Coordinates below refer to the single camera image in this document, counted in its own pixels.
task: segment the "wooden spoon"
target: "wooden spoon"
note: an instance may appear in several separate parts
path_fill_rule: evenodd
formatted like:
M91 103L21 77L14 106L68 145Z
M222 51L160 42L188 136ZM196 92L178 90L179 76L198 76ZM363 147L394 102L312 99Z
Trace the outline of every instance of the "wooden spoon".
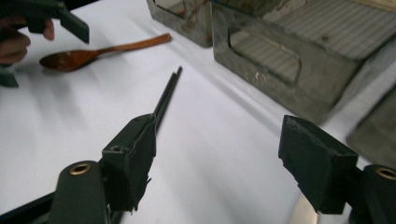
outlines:
M148 48L151 46L169 42L171 39L172 37L170 36L170 34L164 34L153 37L151 39L146 39L131 44L118 45L105 49L98 49L98 50L76 49L65 52L59 52L42 58L40 60L40 64L43 67L52 70L69 72L76 70L88 63L93 62L96 57L104 53L109 53L112 51L125 51L132 49Z

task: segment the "storage bin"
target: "storage bin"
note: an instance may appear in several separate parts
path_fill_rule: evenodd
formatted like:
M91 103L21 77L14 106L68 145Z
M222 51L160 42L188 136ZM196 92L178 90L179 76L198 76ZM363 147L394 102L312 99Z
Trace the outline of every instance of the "storage bin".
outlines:
M151 17L208 48L212 46L209 0L147 0Z
M350 0L212 0L215 60L321 124L396 59L396 13Z
M346 139L367 160L396 169L396 86Z

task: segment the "finger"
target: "finger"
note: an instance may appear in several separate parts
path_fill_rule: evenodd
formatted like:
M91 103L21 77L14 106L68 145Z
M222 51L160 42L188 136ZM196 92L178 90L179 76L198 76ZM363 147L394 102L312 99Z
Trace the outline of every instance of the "finger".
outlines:
M46 19L46 28L44 29L43 36L48 40L53 40L55 38L55 28L53 27L52 19Z
M18 63L20 62L27 54L27 49L22 49L17 52L13 52L8 55L0 56L0 63Z
M0 41L0 56L12 55L24 51L30 45L30 39L15 30L4 28L6 39Z

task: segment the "spoon handle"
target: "spoon handle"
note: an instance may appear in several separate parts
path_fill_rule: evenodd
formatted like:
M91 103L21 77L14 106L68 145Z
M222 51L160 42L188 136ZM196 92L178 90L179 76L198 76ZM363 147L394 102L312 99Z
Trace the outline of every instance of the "spoon handle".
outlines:
M166 33L164 35L158 35L153 38L145 39L145 40L134 42L131 44L118 45L118 46L113 46L110 48L99 49L99 50L97 50L97 52L99 54L103 54L103 53L108 53L108 52L117 51L117 50L143 49L143 48L148 48L151 46L169 42L169 41L171 41L171 39L172 39L172 36L169 33Z

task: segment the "white surface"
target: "white surface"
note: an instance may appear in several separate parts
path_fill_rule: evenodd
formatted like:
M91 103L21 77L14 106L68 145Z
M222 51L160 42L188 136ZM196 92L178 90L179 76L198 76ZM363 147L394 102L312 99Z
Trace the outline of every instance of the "white surface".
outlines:
M23 30L32 45L12 67L20 88L0 87L0 214L54 191L67 165L98 161L130 119L154 110L181 65L158 133L152 181L139 210L123 223L287 222L300 194L277 157L288 110L216 63L212 49L153 20L144 0L102 0L75 13L90 25L89 46L58 22L53 42ZM99 49L167 32L171 43L111 55L68 74L38 64L53 52ZM322 128L345 142L373 103L367 95L380 95L372 91L387 88L394 70Z

